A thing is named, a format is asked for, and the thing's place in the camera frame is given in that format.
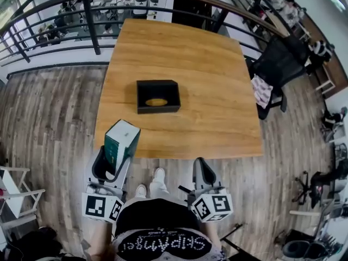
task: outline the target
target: wooden table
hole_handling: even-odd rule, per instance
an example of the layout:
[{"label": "wooden table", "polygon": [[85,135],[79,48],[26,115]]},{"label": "wooden table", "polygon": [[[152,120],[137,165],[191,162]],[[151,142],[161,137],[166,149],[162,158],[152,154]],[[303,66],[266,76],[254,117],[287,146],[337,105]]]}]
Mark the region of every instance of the wooden table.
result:
[{"label": "wooden table", "polygon": [[270,11],[266,11],[266,15],[279,30],[279,32],[281,32],[285,37],[290,36],[289,31],[275,14],[271,13]]},{"label": "wooden table", "polygon": [[[177,113],[137,114],[136,81],[179,84]],[[119,119],[141,128],[136,157],[263,154],[255,98],[237,41],[179,24],[127,19],[101,94],[95,148]]]}]

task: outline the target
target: railing post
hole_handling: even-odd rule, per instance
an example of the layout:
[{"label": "railing post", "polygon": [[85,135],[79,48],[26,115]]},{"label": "railing post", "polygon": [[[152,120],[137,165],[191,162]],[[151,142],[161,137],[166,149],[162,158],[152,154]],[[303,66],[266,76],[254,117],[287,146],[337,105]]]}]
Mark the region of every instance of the railing post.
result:
[{"label": "railing post", "polygon": [[94,51],[96,52],[97,55],[100,55],[100,46],[99,46],[98,39],[97,39],[96,28],[94,27],[90,0],[82,0],[82,2],[83,2],[83,7],[84,7],[84,10],[86,13],[87,25],[88,25],[88,29],[89,29],[89,34],[90,34],[91,39],[92,39]]},{"label": "railing post", "polygon": [[217,17],[217,21],[213,25],[212,32],[217,33],[223,24],[226,16],[228,15],[228,11],[223,9],[220,13],[219,16]]},{"label": "railing post", "polygon": [[10,37],[13,41],[13,43],[15,44],[15,46],[17,47],[19,53],[22,54],[23,58],[29,63],[30,62],[30,59],[29,57],[26,55],[26,53],[24,52],[24,50],[22,49],[22,47],[20,46],[20,44],[17,42],[16,38],[13,36],[12,32],[11,32],[11,27],[9,28],[8,30],[9,34],[10,34]]}]

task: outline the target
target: leg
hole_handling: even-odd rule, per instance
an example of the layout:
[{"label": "leg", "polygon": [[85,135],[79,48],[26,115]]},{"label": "leg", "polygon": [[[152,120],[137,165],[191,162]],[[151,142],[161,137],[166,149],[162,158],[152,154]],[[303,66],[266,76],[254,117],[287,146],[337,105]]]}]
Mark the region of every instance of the leg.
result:
[{"label": "leg", "polygon": [[125,12],[123,12],[123,13],[118,13],[118,19],[117,19],[117,21],[123,21],[124,16],[125,16]]},{"label": "leg", "polygon": [[167,191],[167,187],[164,183],[164,177],[165,177],[164,169],[160,167],[157,168],[154,173],[153,180],[150,184],[150,198],[151,199],[162,198],[176,204],[187,206],[187,203],[185,201],[179,200],[169,194],[169,192]]},{"label": "leg", "polygon": [[167,196],[169,192],[167,191],[167,187],[164,183],[165,172],[163,168],[157,168],[154,173],[153,180],[150,184],[150,198],[162,198],[163,196]]}]

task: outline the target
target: white chair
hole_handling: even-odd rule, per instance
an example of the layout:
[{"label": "white chair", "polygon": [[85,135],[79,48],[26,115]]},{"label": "white chair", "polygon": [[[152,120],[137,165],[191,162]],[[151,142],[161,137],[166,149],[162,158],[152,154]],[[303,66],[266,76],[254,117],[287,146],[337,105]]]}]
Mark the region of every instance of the white chair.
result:
[{"label": "white chair", "polygon": [[[45,192],[45,190],[40,189],[40,190],[31,191],[29,189],[28,185],[24,181],[24,178],[27,172],[30,171],[30,169],[0,166],[0,170],[4,171],[4,175],[2,176],[2,179],[0,179],[0,188],[4,190],[4,194],[3,196],[0,196],[0,199],[5,199],[5,202],[7,203],[7,205],[9,206],[9,208],[11,209],[11,211],[13,212],[16,218],[35,212],[36,206],[39,203],[39,199],[42,193]],[[23,172],[19,185],[16,185],[9,171]],[[24,186],[24,188],[26,189],[26,192],[21,192],[22,186]],[[29,195],[34,199],[34,205],[32,209],[21,212],[24,198]],[[0,215],[2,213],[4,205],[5,204],[3,204],[1,207]]]}]

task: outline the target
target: cable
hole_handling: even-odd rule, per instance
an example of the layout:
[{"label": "cable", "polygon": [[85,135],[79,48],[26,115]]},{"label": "cable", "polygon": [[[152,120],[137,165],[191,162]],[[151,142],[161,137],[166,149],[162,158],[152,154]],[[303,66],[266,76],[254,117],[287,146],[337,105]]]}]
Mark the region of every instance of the cable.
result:
[{"label": "cable", "polygon": [[19,252],[22,254],[22,257],[21,257],[21,261],[23,260],[23,257],[24,257],[24,254],[23,252],[18,248],[18,247],[15,247],[13,244],[11,244],[9,241],[7,242],[11,247],[14,247],[16,248],[17,250],[19,250]]}]

